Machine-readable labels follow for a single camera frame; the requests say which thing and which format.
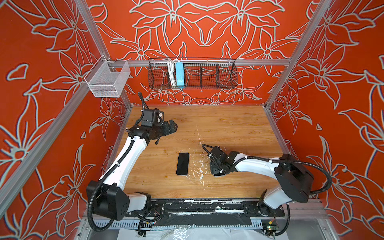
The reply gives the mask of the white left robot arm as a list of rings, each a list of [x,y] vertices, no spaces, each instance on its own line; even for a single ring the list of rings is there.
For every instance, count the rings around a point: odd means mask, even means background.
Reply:
[[[98,181],[90,181],[87,186],[87,219],[95,232],[107,230],[115,221],[122,220],[132,213],[143,221],[141,213],[148,213],[151,196],[135,192],[126,194],[125,184],[136,161],[147,148],[151,140],[176,133],[178,125],[173,121],[134,125],[127,129],[127,140],[117,159]]]

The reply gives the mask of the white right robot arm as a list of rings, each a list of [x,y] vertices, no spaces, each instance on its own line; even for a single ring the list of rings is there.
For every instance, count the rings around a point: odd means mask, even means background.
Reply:
[[[203,144],[202,148],[215,177],[249,173],[273,181],[271,188],[264,188],[258,201],[257,210],[263,216],[270,216],[291,202],[307,203],[311,196],[328,191],[333,183],[331,174],[323,167],[298,161],[290,154],[263,158],[235,151],[225,153],[220,146]]]

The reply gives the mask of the black phone on table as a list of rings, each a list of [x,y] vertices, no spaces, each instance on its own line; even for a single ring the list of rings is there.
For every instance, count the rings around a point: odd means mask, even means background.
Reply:
[[[189,153],[179,153],[176,174],[178,176],[187,176],[189,172]]]

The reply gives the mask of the light blue box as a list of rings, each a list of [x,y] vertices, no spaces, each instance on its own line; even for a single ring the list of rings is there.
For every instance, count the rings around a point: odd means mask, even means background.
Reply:
[[[176,62],[175,63],[176,70],[176,84],[180,89],[185,87],[185,74],[184,74],[184,63]]]

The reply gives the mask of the clear acrylic bin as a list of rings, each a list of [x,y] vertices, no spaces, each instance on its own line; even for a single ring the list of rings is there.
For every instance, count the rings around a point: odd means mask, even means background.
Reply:
[[[130,75],[128,61],[116,63],[101,56],[85,76],[85,82],[96,98],[119,98]]]

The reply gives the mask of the aluminium back crossbar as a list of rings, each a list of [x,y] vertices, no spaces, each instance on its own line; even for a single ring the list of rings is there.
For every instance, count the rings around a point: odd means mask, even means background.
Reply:
[[[160,60],[134,60],[134,61],[107,61],[109,67],[112,68],[122,68],[125,63],[130,67],[148,67],[150,64],[163,64],[170,62],[170,59],[160,59]],[[291,63],[290,59],[202,59],[202,60],[180,60],[187,64],[232,64],[236,66],[288,66]]]

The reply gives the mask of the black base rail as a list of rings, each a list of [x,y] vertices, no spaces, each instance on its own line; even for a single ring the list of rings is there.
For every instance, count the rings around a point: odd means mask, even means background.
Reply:
[[[151,207],[161,210],[151,212],[147,219],[157,217],[159,221],[144,223],[143,229],[228,228],[262,229],[269,222],[277,226],[278,219],[286,213],[282,206],[263,214],[258,208],[258,199],[153,199]]]

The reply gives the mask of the aluminium frame post left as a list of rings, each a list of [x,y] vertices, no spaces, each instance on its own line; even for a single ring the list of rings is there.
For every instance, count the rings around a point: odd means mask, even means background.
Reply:
[[[93,41],[94,41],[94,43],[98,49],[100,57],[105,56],[105,58],[108,61],[112,61],[112,58],[111,58],[111,56],[107,50],[107,47],[104,43],[104,40],[102,39],[102,36],[101,36],[101,34],[97,28],[97,25],[94,21],[94,18],[91,15],[91,11],[88,7],[87,2],[86,1],[75,1],[75,3],[78,7],[78,10],[79,10],[81,16],[83,17],[83,20],[85,21],[85,24],[89,30],[89,33],[90,33],[90,35],[91,35],[91,37],[92,37],[92,39],[93,39]],[[127,109],[130,110],[132,108],[132,105],[130,103],[130,100],[129,100],[128,95],[125,92],[125,90],[123,90],[123,92],[119,98],[122,98]]]

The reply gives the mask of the aluminium frame post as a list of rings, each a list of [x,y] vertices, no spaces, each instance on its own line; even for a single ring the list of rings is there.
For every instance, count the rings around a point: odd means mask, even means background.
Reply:
[[[283,84],[285,80],[288,79],[288,76],[294,69],[296,63],[298,62],[299,58],[301,57],[302,53],[305,50],[306,45],[308,44],[311,36],[314,34],[317,26],[320,24],[320,21],[322,17],[324,16],[326,10],[330,6],[332,1],[326,0],[326,1],[320,1],[319,5],[317,6],[313,16],[308,22],[308,25],[299,40],[295,50],[293,51],[292,57],[290,58],[290,63],[285,67],[283,70],[281,76],[279,77],[277,83],[273,87],[273,91],[270,94],[266,104],[264,105],[265,110],[270,110],[273,102],[275,101],[280,89],[283,87]]]
[[[93,39],[93,41],[94,41],[94,43],[98,49],[100,57],[105,56],[105,58],[108,61],[112,61],[112,58],[111,58],[111,56],[107,50],[107,47],[104,43],[104,40],[102,39],[102,36],[101,36],[101,34],[97,28],[97,25],[94,21],[94,18],[91,15],[91,11],[88,7],[87,2],[86,1],[75,1],[75,3],[78,7],[78,10],[79,10],[81,16],[83,17],[83,20],[85,21],[85,24],[89,30],[89,33],[90,33],[90,35],[91,35],[91,37],[92,37],[92,39]],[[129,100],[128,95],[125,92],[125,90],[123,90],[123,92],[119,98],[122,98],[127,109],[130,110],[132,108],[132,105],[130,103],[130,100]]]

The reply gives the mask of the aluminium frame post right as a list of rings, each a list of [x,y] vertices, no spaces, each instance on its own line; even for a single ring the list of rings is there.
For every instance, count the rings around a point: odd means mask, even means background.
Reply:
[[[302,53],[305,50],[306,45],[308,44],[311,36],[314,34],[317,26],[320,24],[320,21],[322,17],[324,16],[326,10],[330,6],[332,1],[326,0],[326,1],[320,1],[319,5],[317,6],[313,16],[308,22],[308,25],[299,40],[295,50],[293,51],[292,57],[290,58],[290,63],[285,67],[283,70],[281,76],[279,77],[277,83],[273,87],[273,91],[270,94],[266,104],[264,105],[265,110],[270,110],[273,102],[275,101],[280,89],[283,87],[283,84],[285,80],[288,79],[288,76],[294,69],[296,63],[298,62],[299,58],[301,57]]]

